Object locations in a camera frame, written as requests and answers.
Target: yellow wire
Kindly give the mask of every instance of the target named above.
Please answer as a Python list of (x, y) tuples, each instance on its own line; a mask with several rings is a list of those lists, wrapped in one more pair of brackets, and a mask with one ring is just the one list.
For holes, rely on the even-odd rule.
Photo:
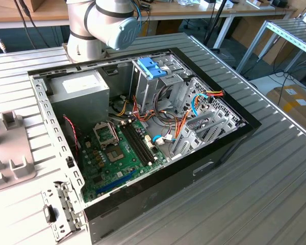
[(117, 116), (122, 116), (125, 113), (125, 111), (126, 111), (126, 104), (127, 104), (127, 101), (124, 102), (123, 109), (122, 109), (122, 111), (119, 114), (117, 114)]
[(222, 93), (222, 91), (206, 91), (206, 93)]

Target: green circuit board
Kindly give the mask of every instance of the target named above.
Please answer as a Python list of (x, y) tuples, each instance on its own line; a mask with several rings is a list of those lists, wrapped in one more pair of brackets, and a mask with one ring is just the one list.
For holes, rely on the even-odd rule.
[[(144, 137), (147, 133), (141, 122), (135, 121), (132, 126), (138, 134), (141, 134), (141, 140), (145, 142)], [(152, 151), (147, 148), (155, 157), (155, 161), (152, 162), (152, 165), (143, 164), (122, 133), (120, 126), (116, 126), (115, 131), (119, 138), (119, 144), (109, 145), (106, 149), (100, 147), (94, 131), (79, 140), (81, 144), (79, 161), (82, 161), (80, 163), (83, 166), (81, 172), (85, 180), (85, 186), (82, 188), (85, 202), (92, 201), (101, 194), (109, 192), (166, 162), (161, 151), (158, 149)], [(109, 133), (106, 130), (102, 130), (102, 133), (104, 138), (109, 138)], [(98, 193), (98, 190), (102, 188), (103, 192)]]

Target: wooden desk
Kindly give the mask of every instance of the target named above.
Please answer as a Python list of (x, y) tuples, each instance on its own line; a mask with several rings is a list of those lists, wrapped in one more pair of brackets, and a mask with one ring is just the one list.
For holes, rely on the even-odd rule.
[[(259, 10), (241, 0), (239, 4), (235, 4), (231, 9), (224, 9), (221, 17), (226, 17), (226, 21), (222, 27), (219, 37), (214, 48), (219, 48), (222, 41), (235, 17), (238, 16), (267, 16), (267, 15), (284, 15), (284, 19), (288, 19), (295, 11), (294, 8), (276, 9), (276, 10)], [(151, 4), (150, 20), (166, 20), (166, 19), (195, 19), (211, 17), (212, 9), (203, 8), (201, 5), (195, 4), (192, 7), (184, 7), (177, 2)], [(146, 20), (147, 13), (142, 12), (143, 19)], [(35, 13), (32, 13), (33, 20), (38, 27), (42, 26), (64, 26), (69, 25), (67, 5), (64, 0), (46, 0)], [(0, 7), (0, 28), (21, 28), (22, 23), (17, 10)]]

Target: motherboard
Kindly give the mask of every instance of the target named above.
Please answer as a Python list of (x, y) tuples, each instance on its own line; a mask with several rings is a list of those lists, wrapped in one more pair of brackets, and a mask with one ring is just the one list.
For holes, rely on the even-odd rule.
[(84, 201), (90, 202), (162, 166), (166, 158), (148, 138), (136, 120), (117, 126), (110, 122), (96, 125), (93, 132), (80, 139), (78, 164), (85, 180)]

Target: metal bracket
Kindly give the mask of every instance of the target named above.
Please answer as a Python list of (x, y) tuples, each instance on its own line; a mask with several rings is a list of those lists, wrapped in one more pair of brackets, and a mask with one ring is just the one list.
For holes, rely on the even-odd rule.
[(54, 182), (41, 194), (45, 219), (56, 242), (85, 227), (84, 212), (70, 182)]

